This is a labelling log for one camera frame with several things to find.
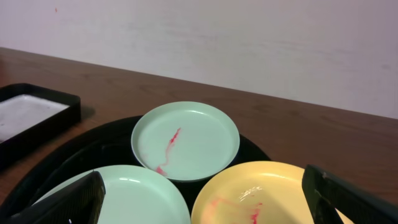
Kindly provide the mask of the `yellow plate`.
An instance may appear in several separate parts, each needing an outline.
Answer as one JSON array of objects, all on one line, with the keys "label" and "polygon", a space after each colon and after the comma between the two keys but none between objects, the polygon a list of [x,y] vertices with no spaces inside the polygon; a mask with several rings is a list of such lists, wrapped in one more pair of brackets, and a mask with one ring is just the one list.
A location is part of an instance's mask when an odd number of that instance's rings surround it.
[{"label": "yellow plate", "polygon": [[304,169],[274,161],[245,162],[212,177],[198,194],[192,224],[313,223]]}]

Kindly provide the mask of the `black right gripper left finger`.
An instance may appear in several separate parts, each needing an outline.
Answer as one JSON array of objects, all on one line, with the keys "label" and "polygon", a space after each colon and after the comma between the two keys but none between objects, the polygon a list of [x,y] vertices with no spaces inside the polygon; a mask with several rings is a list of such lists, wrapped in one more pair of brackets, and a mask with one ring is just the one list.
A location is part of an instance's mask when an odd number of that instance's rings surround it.
[{"label": "black right gripper left finger", "polygon": [[90,172],[6,220],[6,224],[97,224],[106,194],[102,176]]}]

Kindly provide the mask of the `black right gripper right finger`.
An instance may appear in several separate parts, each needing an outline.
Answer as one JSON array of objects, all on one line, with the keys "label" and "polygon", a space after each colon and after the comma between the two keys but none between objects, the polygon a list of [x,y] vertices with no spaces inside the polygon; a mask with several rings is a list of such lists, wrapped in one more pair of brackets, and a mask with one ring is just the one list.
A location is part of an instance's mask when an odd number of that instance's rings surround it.
[{"label": "black right gripper right finger", "polygon": [[338,212],[353,223],[397,224],[397,207],[317,166],[306,166],[302,190],[315,224],[342,223]]}]

